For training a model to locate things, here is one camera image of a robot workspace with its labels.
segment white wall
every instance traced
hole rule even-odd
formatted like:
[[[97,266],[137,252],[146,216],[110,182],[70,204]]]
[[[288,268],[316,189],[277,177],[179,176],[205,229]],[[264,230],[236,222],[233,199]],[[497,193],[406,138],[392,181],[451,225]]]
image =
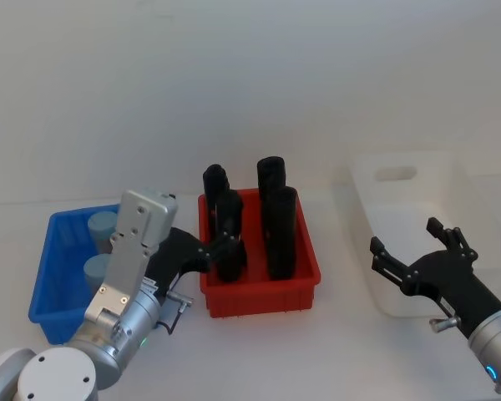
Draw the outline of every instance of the white wall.
[[[501,172],[499,0],[0,0],[0,202],[197,193],[286,157],[451,149]]]

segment white table surface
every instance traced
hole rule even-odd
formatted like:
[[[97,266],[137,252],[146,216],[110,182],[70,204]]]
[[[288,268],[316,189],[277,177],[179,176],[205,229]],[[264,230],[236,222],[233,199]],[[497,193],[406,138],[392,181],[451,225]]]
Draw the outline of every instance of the white table surface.
[[[501,219],[501,176],[474,181]],[[347,230],[351,189],[300,194],[322,275],[314,307],[211,319],[191,274],[179,291],[196,303],[175,334],[152,332],[101,401],[501,399],[457,330],[437,335],[427,319],[392,319],[373,306],[361,271],[370,267],[360,266]],[[0,206],[0,353],[48,346],[28,306],[50,215],[111,201]],[[175,225],[196,233],[196,196],[178,201]]]

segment translucent white container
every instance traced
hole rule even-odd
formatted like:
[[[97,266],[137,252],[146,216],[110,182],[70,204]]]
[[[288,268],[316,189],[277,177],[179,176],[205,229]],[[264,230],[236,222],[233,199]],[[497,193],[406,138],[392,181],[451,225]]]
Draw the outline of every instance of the translucent white container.
[[[351,173],[357,190],[351,232],[378,309],[394,317],[443,314],[427,298],[404,296],[371,269],[372,236],[378,236],[390,254],[407,265],[444,249],[425,229],[432,216],[446,228],[461,228],[479,254],[473,264],[475,275],[501,300],[501,224],[449,153],[359,155]]]

